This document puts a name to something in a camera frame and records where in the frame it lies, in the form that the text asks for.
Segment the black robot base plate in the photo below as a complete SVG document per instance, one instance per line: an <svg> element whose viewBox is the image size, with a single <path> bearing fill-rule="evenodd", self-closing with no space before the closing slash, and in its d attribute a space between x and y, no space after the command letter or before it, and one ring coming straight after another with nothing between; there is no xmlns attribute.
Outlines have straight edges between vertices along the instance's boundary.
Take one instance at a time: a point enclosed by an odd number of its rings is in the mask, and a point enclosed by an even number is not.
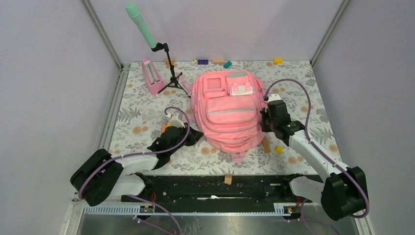
<svg viewBox="0 0 415 235"><path fill-rule="evenodd" d="M294 175L234 175L232 184L220 176L145 176L138 196L177 213L274 212L274 204L299 206L288 181Z"/></svg>

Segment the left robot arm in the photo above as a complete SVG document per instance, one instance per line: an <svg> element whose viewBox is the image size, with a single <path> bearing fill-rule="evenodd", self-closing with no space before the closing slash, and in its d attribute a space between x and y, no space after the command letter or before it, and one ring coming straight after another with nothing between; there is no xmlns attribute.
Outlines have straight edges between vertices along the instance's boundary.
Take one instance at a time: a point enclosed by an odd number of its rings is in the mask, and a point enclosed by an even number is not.
<svg viewBox="0 0 415 235"><path fill-rule="evenodd" d="M187 126L170 126L153 141L148 152L114 157L101 148L75 171L69 181L89 206L127 194L146 201L151 197L152 189L137 173L163 167L179 148L195 145L202 136L202 132Z"/></svg>

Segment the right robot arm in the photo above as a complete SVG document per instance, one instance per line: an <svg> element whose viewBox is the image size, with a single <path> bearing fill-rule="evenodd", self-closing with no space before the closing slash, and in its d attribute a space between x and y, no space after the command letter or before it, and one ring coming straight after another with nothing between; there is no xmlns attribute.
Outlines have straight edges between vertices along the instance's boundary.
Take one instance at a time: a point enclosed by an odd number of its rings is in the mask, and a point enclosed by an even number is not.
<svg viewBox="0 0 415 235"><path fill-rule="evenodd" d="M316 144L300 121L292 121L281 99L268 102L260 112L261 127L298 152L314 168L321 181L296 176L281 187L281 197L288 202L298 197L320 203L332 220L369 212L369 197L364 171L337 163Z"/></svg>

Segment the pink school backpack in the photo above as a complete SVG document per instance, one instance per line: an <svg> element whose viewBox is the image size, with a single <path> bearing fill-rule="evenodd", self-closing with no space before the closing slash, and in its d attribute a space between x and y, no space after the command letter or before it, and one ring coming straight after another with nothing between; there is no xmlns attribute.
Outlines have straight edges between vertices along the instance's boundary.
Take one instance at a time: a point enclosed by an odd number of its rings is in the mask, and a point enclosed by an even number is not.
<svg viewBox="0 0 415 235"><path fill-rule="evenodd" d="M207 141L229 153L237 164L246 152L264 139L261 110L265 108L264 83L249 71L209 71L190 85L183 78L190 96L194 120Z"/></svg>

